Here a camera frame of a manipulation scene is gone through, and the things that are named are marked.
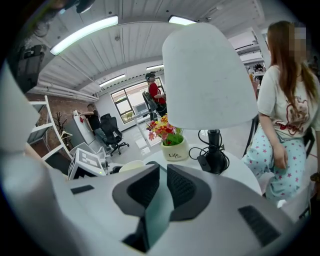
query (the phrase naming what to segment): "brick wall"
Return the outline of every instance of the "brick wall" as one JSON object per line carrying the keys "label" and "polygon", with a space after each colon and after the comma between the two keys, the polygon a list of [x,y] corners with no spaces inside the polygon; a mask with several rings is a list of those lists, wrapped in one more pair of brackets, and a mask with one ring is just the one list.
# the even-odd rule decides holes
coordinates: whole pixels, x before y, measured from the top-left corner
{"label": "brick wall", "polygon": [[[45,96],[41,94],[33,94],[33,93],[26,93],[25,96],[30,102],[43,102],[45,101]],[[65,126],[73,117],[73,111],[77,110],[79,112],[85,112],[87,110],[88,102],[84,102],[82,100],[72,99],[72,98],[64,98],[64,97],[57,97],[57,96],[50,96],[48,95],[48,101],[50,110],[52,113],[52,117],[57,117],[57,112],[61,114],[60,122],[63,123],[66,119],[67,121],[64,123],[63,126]],[[40,118],[38,120],[40,125],[43,125],[46,123],[47,119],[47,109],[43,108],[40,111]],[[48,146],[50,150],[53,150],[57,146],[59,146],[60,142],[56,136],[56,133],[53,128],[50,128],[48,130]],[[45,146],[45,144],[41,141],[36,142],[31,145],[33,149],[41,156],[43,157],[48,153],[48,150]]]}

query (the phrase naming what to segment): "white t-shirt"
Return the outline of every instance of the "white t-shirt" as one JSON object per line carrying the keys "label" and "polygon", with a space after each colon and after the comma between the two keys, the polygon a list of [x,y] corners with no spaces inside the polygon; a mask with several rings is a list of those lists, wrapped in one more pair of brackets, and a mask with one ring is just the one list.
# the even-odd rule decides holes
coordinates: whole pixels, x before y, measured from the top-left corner
{"label": "white t-shirt", "polygon": [[[312,76],[320,95],[319,80],[315,75]],[[295,114],[292,104],[279,86],[279,77],[278,66],[271,66],[263,76],[257,101],[259,112],[270,117],[276,133],[283,139],[301,138],[309,126],[320,131],[319,97],[311,100],[305,83],[297,81],[294,97],[298,113]]]}

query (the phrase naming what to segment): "floor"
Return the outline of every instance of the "floor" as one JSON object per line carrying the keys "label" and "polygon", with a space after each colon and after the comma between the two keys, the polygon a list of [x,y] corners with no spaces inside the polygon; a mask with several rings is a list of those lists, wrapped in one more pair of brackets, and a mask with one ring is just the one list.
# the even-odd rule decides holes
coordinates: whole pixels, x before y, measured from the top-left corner
{"label": "floor", "polygon": [[[141,123],[140,127],[142,128],[145,136],[148,138],[148,131],[146,130],[146,124]],[[241,159],[247,144],[247,140],[249,137],[251,127],[251,121],[245,122],[241,125],[231,127],[231,128],[225,128],[221,129],[221,135],[222,135],[222,141],[225,147],[225,150],[229,153],[233,154],[237,158]],[[197,130],[184,130],[183,136],[186,138],[189,144],[198,144],[203,145],[205,147],[205,144],[202,143],[198,139],[198,131]],[[205,131],[201,131],[200,133],[201,138],[204,141],[208,141],[208,136]],[[118,164],[126,164],[128,162],[134,161],[134,160],[143,160],[144,158],[150,156],[151,154],[160,151],[160,139],[157,138],[155,140],[149,140],[149,143],[151,144],[151,147],[147,147],[146,142],[144,141],[139,129],[137,126],[125,131],[123,133],[123,142],[129,143],[130,147],[122,147],[121,148],[121,155],[119,155],[117,152],[113,154],[112,157],[110,157],[108,160],[110,160],[113,163]],[[192,156],[196,156],[198,154],[197,150],[195,149]],[[306,161],[306,174],[305,178],[302,181],[302,186],[307,188],[310,184],[309,177],[312,173],[317,171],[317,148],[316,145],[313,146],[311,150],[311,154],[308,157]],[[266,174],[263,176],[263,178],[259,181],[261,190],[263,191],[266,184],[268,183],[268,180],[273,174]],[[301,193],[300,197],[308,197],[307,189],[304,190],[304,192]],[[293,219],[296,221],[300,215],[301,209],[305,209],[305,205],[297,205],[295,202],[287,202],[283,205],[282,209]]]}

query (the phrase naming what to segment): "long brown hair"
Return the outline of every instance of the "long brown hair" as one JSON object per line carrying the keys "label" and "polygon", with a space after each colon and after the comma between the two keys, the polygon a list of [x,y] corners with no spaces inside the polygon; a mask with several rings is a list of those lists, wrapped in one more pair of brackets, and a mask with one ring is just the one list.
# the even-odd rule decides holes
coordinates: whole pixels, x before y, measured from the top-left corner
{"label": "long brown hair", "polygon": [[[295,90],[297,86],[297,64],[294,54],[290,51],[290,39],[293,38],[295,25],[288,21],[273,23],[268,28],[268,46],[271,52],[271,65],[280,69],[279,86],[295,111]],[[308,97],[313,101],[318,97],[317,88],[311,71],[301,64],[301,77]]]}

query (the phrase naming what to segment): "table lamp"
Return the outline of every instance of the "table lamp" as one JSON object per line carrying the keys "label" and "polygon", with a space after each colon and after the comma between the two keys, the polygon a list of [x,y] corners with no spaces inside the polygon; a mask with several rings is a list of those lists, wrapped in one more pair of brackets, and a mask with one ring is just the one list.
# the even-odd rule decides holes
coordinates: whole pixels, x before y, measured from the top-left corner
{"label": "table lamp", "polygon": [[221,31],[208,23],[171,33],[162,55],[168,121],[183,129],[209,130],[208,150],[197,159],[202,170],[220,174],[228,159],[219,129],[249,121],[258,113],[246,68]]}

